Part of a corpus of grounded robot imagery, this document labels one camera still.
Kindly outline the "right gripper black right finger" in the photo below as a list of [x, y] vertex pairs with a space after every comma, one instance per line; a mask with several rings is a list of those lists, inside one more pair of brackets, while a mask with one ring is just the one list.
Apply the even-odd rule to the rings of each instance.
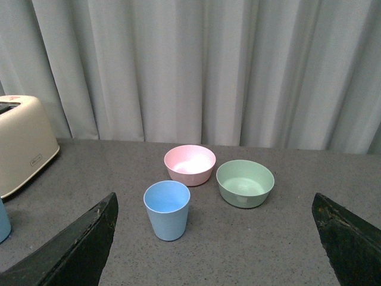
[[321, 193], [312, 214], [340, 285], [380, 285], [380, 229]]

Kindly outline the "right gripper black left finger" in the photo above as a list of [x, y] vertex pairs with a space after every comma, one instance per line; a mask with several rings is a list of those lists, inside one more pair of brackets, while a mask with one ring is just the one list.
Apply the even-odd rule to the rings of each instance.
[[114, 240], [110, 193], [42, 247], [1, 273], [1, 285], [98, 285]]

